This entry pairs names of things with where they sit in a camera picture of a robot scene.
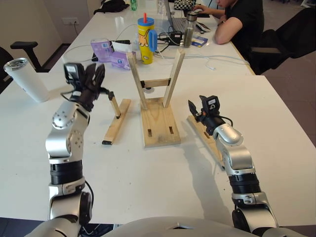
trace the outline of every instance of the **charger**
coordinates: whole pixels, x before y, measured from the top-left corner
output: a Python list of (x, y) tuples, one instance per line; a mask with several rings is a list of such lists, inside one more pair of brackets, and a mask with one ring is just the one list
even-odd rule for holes
[(182, 32), (181, 31), (173, 31), (169, 33), (169, 45), (180, 45), (180, 42), (182, 40)]

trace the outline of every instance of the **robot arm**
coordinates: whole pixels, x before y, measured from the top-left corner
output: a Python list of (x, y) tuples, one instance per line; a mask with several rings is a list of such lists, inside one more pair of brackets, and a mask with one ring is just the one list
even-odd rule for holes
[(106, 89), (101, 88), (105, 68), (92, 64), (65, 64), (66, 82), (74, 90), (53, 115), (52, 130), (46, 140), (50, 164), (48, 221), (40, 224), (28, 237), (74, 237), (81, 226), (91, 220), (93, 199), (83, 192), (83, 134), (93, 108), (93, 101)]
[(219, 116), (220, 104), (217, 96), (208, 98), (200, 96), (200, 98), (202, 100), (200, 113), (191, 101), (189, 108), (196, 121), (206, 126), (206, 132), (213, 136), (216, 147), (223, 156), (225, 170), (233, 189), (234, 226), (258, 236), (265, 236), (263, 235), (265, 232), (266, 236), (287, 233), (290, 230), (278, 228), (267, 196), (261, 191), (250, 152), (243, 144), (242, 134)]

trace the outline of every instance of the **white desk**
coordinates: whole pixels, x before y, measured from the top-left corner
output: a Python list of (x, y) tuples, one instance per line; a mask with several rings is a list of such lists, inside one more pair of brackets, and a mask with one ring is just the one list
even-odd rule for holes
[[(15, 83), (0, 94), (0, 216), (47, 219), (49, 164), (45, 139), (51, 117), (70, 89), (63, 74), (42, 74), (51, 99), (36, 104)], [(186, 121), (187, 100), (217, 95), (250, 150), (262, 190), (280, 225), (315, 224), (316, 149), (263, 76), (196, 77), (180, 71), (171, 106), (181, 145), (143, 148), (139, 96), (130, 71), (106, 78), (120, 103), (132, 99), (112, 146), (101, 145), (114, 113), (100, 96), (84, 135), (83, 173), (93, 187), (92, 223), (126, 223), (152, 216), (189, 216), (232, 224), (231, 187)], [(162, 94), (158, 87), (150, 97)]]
[[(144, 8), (139, 7), (135, 12), (128, 9), (118, 13), (97, 13), (70, 45), (68, 50), (80, 45), (90, 45), (90, 41), (96, 38), (106, 37), (110, 40), (115, 40), (125, 27), (131, 24), (137, 24), (137, 19), (143, 17), (143, 12), (145, 11), (147, 12), (148, 17), (153, 17), (155, 19), (155, 27), (162, 27), (165, 31), (168, 31), (169, 23), (166, 15), (159, 15), (153, 10), (145, 10)], [(174, 17), (184, 17), (183, 11), (175, 11)], [(210, 18), (198, 18), (198, 21), (204, 23), (211, 29), (210, 33), (202, 35), (205, 38), (209, 38), (208, 43), (201, 48), (191, 46), (190, 48), (185, 49), (186, 54), (200, 54), (204, 56), (226, 55), (240, 58), (239, 53), (234, 49), (234, 46), (231, 43), (218, 45), (214, 42), (213, 35), (217, 28), (217, 22), (212, 16)], [(133, 41), (135, 39), (135, 33), (137, 33), (136, 25), (126, 29), (119, 40)], [(163, 55), (174, 56), (177, 48), (177, 46), (170, 46), (163, 52)], [(66, 61), (76, 60), (78, 62), (87, 60), (92, 57), (92, 54), (93, 51), (90, 46), (77, 48), (69, 52)], [(214, 59), (209, 61), (208, 65), (216, 68), (215, 71), (212, 71), (205, 66), (207, 60), (204, 58), (185, 59), (183, 62), (183, 70), (186, 73), (201, 73), (203, 75), (208, 75), (209, 77), (214, 75), (252, 75), (252, 71), (249, 70), (247, 65), (241, 65), (243, 62), (228, 58), (221, 59), (225, 59), (226, 61)], [(155, 57), (153, 64), (142, 65), (139, 68), (139, 72), (156, 74), (163, 71), (170, 71), (172, 62), (173, 60), (163, 60)], [(51, 72), (63, 72), (63, 63), (63, 59), (59, 59)], [(122, 71), (122, 69), (112, 67), (110, 63), (106, 63), (105, 66), (108, 75), (116, 75)]]

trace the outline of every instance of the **yellow tumbler with straw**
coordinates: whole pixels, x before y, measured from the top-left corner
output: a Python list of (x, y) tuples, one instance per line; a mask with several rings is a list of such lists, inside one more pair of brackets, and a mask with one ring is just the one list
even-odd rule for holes
[(139, 48), (143, 64), (151, 64), (157, 50), (157, 33), (154, 27), (154, 19), (147, 18), (146, 13), (144, 18), (138, 19)]

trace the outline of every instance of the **purple package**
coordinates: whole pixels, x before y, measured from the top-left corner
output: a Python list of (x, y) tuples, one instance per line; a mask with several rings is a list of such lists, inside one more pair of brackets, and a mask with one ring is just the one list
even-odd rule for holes
[(110, 55), (113, 53), (113, 50), (108, 39), (93, 39), (91, 40), (91, 46), (99, 62), (106, 63), (111, 61)]
[(111, 60), (112, 66), (130, 70), (126, 53), (115, 51), (110, 56), (110, 60)]

